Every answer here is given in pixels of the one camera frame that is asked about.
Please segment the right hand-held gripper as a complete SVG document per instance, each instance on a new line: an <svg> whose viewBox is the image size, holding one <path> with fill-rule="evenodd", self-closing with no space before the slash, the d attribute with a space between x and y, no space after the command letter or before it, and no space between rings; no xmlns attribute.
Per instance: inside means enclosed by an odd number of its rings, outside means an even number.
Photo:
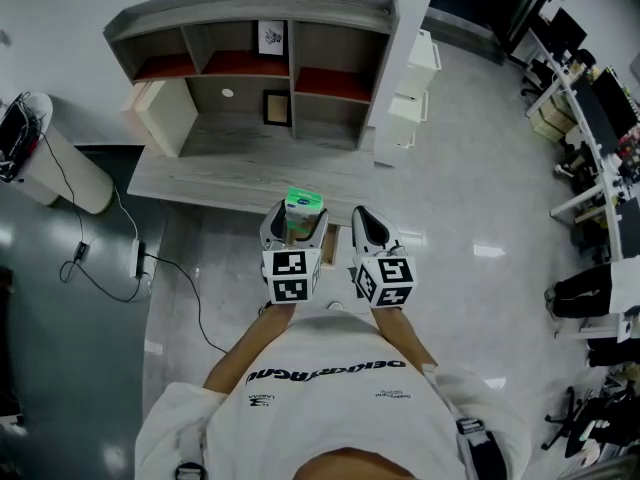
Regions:
<svg viewBox="0 0 640 480"><path fill-rule="evenodd" d="M371 309L402 308L417 285L415 260L397 227L381 213L357 206L351 219L356 250L350 269L356 296Z"/></svg>

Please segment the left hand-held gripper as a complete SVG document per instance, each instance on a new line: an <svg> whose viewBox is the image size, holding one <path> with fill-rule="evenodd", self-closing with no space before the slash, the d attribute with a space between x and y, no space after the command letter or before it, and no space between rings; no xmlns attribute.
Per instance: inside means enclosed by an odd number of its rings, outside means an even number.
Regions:
<svg viewBox="0 0 640 480"><path fill-rule="evenodd" d="M263 247L262 275L272 304L287 305L312 300L321 274L322 245L328 224L329 212L323 209L310 233L288 245L285 201L279 201L269 210L259 234Z"/></svg>

